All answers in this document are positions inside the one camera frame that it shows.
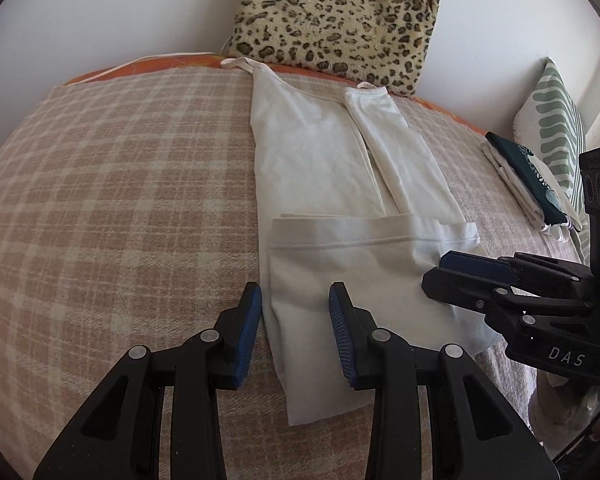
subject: plaid blanket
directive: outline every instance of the plaid blanket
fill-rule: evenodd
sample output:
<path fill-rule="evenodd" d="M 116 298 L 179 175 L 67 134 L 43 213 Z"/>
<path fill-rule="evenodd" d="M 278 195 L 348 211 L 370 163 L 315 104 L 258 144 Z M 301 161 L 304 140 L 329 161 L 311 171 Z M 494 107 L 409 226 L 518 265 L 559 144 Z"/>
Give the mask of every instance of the plaid blanket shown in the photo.
<path fill-rule="evenodd" d="M 340 85 L 283 77 L 313 92 Z M 1 148 L 0 450 L 23 478 L 130 346 L 179 345 L 258 279 L 251 88 L 245 72 L 213 68 L 55 88 Z M 577 260 L 570 243 L 533 231 L 482 137 L 416 102 L 397 105 L 492 256 Z M 502 346 L 478 362 L 526 416 L 533 371 Z M 371 407 L 288 427 L 262 326 L 249 377 L 218 403 L 229 478 L 364 476 Z M 168 432 L 167 406 L 162 478 Z"/>

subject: white cord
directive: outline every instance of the white cord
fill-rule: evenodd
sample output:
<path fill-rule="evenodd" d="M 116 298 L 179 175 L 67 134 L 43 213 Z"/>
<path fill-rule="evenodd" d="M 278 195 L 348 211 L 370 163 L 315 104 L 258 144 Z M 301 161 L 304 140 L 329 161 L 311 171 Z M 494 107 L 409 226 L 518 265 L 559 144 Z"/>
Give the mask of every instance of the white cord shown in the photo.
<path fill-rule="evenodd" d="M 154 56 L 139 57 L 138 59 L 134 59 L 133 61 L 129 61 L 129 62 L 123 63 L 122 65 L 118 65 L 118 66 L 115 66 L 113 68 L 109 68 L 107 70 L 103 70 L 102 72 L 97 73 L 96 75 L 89 76 L 87 79 L 82 79 L 80 81 L 76 81 L 75 83 L 70 83 L 70 84 L 65 85 L 65 86 L 74 86 L 74 85 L 79 85 L 81 83 L 88 83 L 89 81 L 93 81 L 94 79 L 97 79 L 99 77 L 103 77 L 103 76 L 105 76 L 107 74 L 115 72 L 116 70 L 124 68 L 125 66 L 131 65 L 131 64 L 136 63 L 138 61 L 143 61 L 145 59 L 158 59 L 160 57 L 176 57 L 176 56 L 198 56 L 200 54 L 214 54 L 214 55 L 216 55 L 215 52 L 173 52 L 172 54 L 155 54 Z"/>

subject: silver screw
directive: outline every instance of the silver screw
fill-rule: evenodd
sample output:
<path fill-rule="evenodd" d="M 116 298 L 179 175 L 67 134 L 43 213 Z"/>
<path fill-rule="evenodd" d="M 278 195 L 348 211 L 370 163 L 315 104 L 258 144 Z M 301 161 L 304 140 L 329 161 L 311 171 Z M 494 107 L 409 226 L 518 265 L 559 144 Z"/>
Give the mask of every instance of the silver screw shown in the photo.
<path fill-rule="evenodd" d="M 146 355 L 146 348 L 142 345 L 132 346 L 129 349 L 129 357 L 132 359 L 139 359 Z"/>
<path fill-rule="evenodd" d="M 445 347 L 445 354 L 454 359 L 458 359 L 459 357 L 462 357 L 462 348 L 458 345 L 447 345 Z"/>
<path fill-rule="evenodd" d="M 385 330 L 384 328 L 376 328 L 371 333 L 371 337 L 376 341 L 384 342 L 389 341 L 389 339 L 391 339 L 391 334 L 388 330 Z"/>
<path fill-rule="evenodd" d="M 200 334 L 200 339 L 202 339 L 202 341 L 205 343 L 212 343 L 213 341 L 218 340 L 219 337 L 220 334 L 218 333 L 218 330 L 214 330 L 212 328 L 205 330 L 202 334 Z"/>

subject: white garment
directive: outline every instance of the white garment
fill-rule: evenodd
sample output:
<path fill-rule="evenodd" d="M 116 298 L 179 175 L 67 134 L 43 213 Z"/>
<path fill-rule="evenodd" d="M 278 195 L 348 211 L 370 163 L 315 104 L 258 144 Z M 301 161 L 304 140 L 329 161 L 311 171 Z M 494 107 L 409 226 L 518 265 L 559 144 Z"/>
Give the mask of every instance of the white garment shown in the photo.
<path fill-rule="evenodd" d="M 546 224 L 544 222 L 544 213 L 542 212 L 542 208 L 540 207 L 538 201 L 531 195 L 531 193 L 529 193 L 519 176 L 507 162 L 507 159 L 504 158 L 500 152 L 486 139 L 481 142 L 480 147 L 487 160 L 498 171 L 502 181 L 509 188 L 518 204 L 520 204 L 520 207 L 525 213 L 525 216 L 529 220 L 531 226 L 535 230 L 547 236 L 551 236 L 559 242 L 565 243 L 570 240 L 570 223 L 565 222 L 564 224 L 556 225 Z M 551 170 L 549 170 L 546 164 L 536 156 L 530 156 L 529 161 L 535 165 L 538 173 L 554 191 L 558 199 L 559 209 L 571 219 L 571 224 L 574 225 L 577 230 L 579 230 L 580 220 L 578 219 L 578 215 L 573 209 L 571 202 L 564 194 L 564 191 L 556 182 Z"/>
<path fill-rule="evenodd" d="M 270 298 L 280 323 L 289 424 L 354 410 L 373 399 L 342 374 L 328 290 L 342 281 L 376 324 L 415 346 L 447 343 L 476 354 L 498 335 L 484 316 L 427 298 L 422 275 L 447 251 L 484 255 L 473 223 L 442 225 L 413 215 L 283 218 L 269 243 Z"/>
<path fill-rule="evenodd" d="M 352 286 L 347 276 L 358 276 L 356 286 L 369 290 L 382 283 L 384 309 L 393 315 L 376 321 L 387 319 L 386 327 L 395 330 L 394 320 L 410 323 L 413 318 L 418 327 L 414 334 L 421 337 L 410 342 L 440 348 L 455 341 L 475 352 L 487 348 L 493 332 L 482 315 L 458 314 L 456 307 L 432 302 L 420 290 L 423 273 L 438 264 L 440 254 L 451 248 L 479 252 L 480 247 L 475 225 L 464 224 L 431 152 L 386 89 L 362 85 L 327 98 L 299 91 L 253 60 L 225 60 L 222 66 L 253 74 L 260 286 L 289 422 L 336 415 L 370 399 L 354 394 L 344 380 L 328 313 L 329 286 L 339 280 Z M 382 218 L 399 212 L 422 218 Z M 348 239 L 352 233 L 355 240 Z M 375 249 L 360 249 L 343 260 L 333 251 L 322 251 L 325 244 L 356 246 L 368 238 L 381 240 L 375 267 Z M 307 250 L 285 245 L 294 240 L 302 240 Z M 400 258 L 383 262 L 384 251 L 397 251 Z M 294 260 L 300 254 L 326 254 L 326 266 L 319 266 L 317 275 L 310 258 Z M 314 330 L 316 324 L 320 330 Z"/>

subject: stack of folded clothing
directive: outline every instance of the stack of folded clothing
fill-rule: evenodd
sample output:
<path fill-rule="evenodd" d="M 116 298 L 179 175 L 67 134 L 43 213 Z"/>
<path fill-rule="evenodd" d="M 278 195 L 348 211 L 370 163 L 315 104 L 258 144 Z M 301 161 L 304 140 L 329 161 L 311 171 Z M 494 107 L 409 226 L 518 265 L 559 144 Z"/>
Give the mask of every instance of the stack of folded clothing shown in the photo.
<path fill-rule="evenodd" d="M 492 132 L 481 147 L 534 229 L 560 242 L 570 240 L 570 231 L 582 229 L 553 173 L 530 149 Z"/>

